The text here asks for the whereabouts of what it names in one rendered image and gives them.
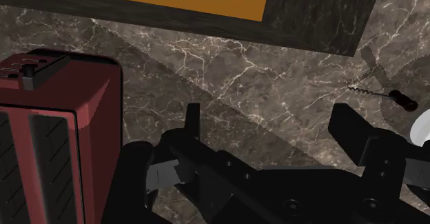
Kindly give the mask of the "black handled corkscrew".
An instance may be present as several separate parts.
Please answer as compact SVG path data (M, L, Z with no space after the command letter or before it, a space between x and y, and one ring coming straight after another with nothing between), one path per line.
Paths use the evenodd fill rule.
M413 112L418 109L418 103L416 101L410 99L407 95L401 93L398 90L392 90L388 94L383 94L351 86L347 86L347 89L361 94L380 96L386 99L390 99L407 112Z

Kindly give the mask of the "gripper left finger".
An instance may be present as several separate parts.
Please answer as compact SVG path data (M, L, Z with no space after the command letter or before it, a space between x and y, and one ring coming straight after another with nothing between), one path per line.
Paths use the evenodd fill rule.
M187 106L185 125L164 132L157 146L135 141L121 148L101 224L172 224L152 211L158 190L173 186L207 224L269 224L239 199L229 177L244 163L200 142L200 105Z

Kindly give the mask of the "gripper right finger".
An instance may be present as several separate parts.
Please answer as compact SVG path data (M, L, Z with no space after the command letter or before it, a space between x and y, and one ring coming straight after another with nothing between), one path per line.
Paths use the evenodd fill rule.
M376 128L346 103L331 112L328 131L364 172L358 182L353 224L430 224L430 215L400 200L402 185L430 204L430 147Z

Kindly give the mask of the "white cup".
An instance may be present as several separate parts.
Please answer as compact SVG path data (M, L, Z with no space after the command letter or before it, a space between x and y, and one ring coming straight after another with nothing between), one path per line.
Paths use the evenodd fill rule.
M422 147L430 140L430 109L423 112L413 123L409 138L414 145Z

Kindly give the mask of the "red toaster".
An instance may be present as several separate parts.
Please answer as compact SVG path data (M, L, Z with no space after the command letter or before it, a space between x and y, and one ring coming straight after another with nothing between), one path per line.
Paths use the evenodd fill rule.
M122 142L115 60L35 49L0 61L0 224L100 224Z

